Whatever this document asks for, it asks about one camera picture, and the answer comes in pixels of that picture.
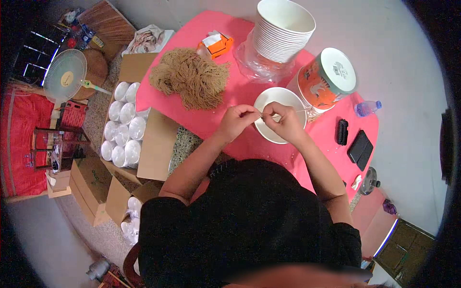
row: water bottle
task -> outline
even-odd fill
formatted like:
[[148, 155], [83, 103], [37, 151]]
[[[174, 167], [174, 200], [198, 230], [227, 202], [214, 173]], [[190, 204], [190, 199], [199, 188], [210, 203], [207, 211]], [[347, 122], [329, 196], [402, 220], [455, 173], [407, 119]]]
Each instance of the water bottle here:
[[373, 114], [376, 110], [380, 109], [381, 101], [364, 101], [355, 105], [354, 110], [355, 114], [359, 117], [365, 117]]

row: pink tablecloth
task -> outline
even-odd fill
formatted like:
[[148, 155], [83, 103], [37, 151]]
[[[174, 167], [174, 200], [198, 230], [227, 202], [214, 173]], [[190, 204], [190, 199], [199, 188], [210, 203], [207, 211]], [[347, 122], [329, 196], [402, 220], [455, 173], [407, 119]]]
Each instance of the pink tablecloth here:
[[[223, 93], [224, 103], [213, 111], [187, 111], [184, 109], [178, 95], [166, 97], [162, 92], [149, 85], [149, 73], [143, 78], [141, 86], [136, 94], [137, 110], [145, 110], [149, 107], [160, 111], [172, 118], [186, 129], [198, 135], [202, 139], [209, 137], [219, 125], [226, 109], [232, 105], [253, 105], [258, 95], [265, 89], [272, 87], [270, 84], [254, 83], [242, 75], [233, 57], [233, 50], [246, 40], [246, 37], [254, 24], [240, 18], [223, 14], [221, 12], [205, 11], [197, 15], [184, 25], [166, 44], [159, 53], [151, 67], [158, 64], [165, 51], [175, 47], [196, 47], [207, 36], [209, 31], [217, 30], [231, 35], [234, 40], [232, 51], [215, 59], [217, 63], [230, 61], [230, 78]], [[295, 71], [300, 69], [313, 58], [309, 52], [302, 50], [296, 58]], [[290, 79], [278, 84], [285, 87]], [[357, 175], [365, 175], [356, 164], [353, 164], [346, 151], [354, 140], [359, 130], [364, 130], [368, 138], [375, 146], [378, 137], [378, 118], [375, 115], [366, 118], [358, 118], [354, 114], [354, 105], [362, 101], [362, 98], [354, 93], [341, 100], [336, 106], [327, 111], [314, 123], [306, 126], [306, 131], [315, 140], [323, 153], [335, 166], [341, 178], [347, 183], [347, 192], [351, 199], [355, 191], [350, 187]], [[338, 120], [344, 118], [349, 122], [349, 138], [347, 146], [340, 146], [335, 142], [335, 131]], [[305, 188], [313, 191], [312, 184], [307, 173], [306, 165], [302, 156], [291, 145], [274, 144], [264, 139], [252, 125], [230, 145], [224, 152], [236, 159], [266, 159], [285, 166]]]

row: stack of paper bowls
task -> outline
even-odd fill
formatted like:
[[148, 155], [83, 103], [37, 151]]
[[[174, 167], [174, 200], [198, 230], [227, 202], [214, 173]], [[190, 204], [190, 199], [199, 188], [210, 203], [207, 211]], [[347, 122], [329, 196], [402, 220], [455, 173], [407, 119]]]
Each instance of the stack of paper bowls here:
[[263, 57], [287, 63], [304, 48], [314, 30], [314, 18], [299, 4], [262, 0], [258, 4], [253, 45]]

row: purple object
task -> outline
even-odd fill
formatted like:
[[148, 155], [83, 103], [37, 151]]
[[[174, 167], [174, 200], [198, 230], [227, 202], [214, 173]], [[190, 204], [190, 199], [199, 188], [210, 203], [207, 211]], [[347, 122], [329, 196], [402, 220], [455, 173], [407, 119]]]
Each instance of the purple object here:
[[384, 209], [385, 212], [387, 212], [387, 213], [389, 213], [391, 215], [397, 214], [396, 207], [394, 206], [394, 204], [391, 203], [391, 201], [389, 199], [384, 200], [383, 209]]

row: person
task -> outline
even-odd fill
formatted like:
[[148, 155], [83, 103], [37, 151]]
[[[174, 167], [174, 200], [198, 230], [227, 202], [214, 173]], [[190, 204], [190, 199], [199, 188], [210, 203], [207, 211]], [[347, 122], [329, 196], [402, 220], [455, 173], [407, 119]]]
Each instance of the person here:
[[[275, 113], [278, 122], [271, 117]], [[316, 194], [265, 160], [231, 159], [210, 169], [225, 146], [260, 117], [302, 155]], [[205, 193], [191, 203], [207, 178]], [[223, 276], [227, 271], [255, 265], [360, 267], [361, 240], [352, 225], [344, 183], [294, 108], [272, 102], [261, 113], [249, 105], [233, 106], [214, 134], [168, 177], [159, 196], [142, 206], [140, 273], [147, 287], [223, 287], [230, 283]], [[313, 285], [302, 269], [272, 267], [257, 279], [262, 287]]]

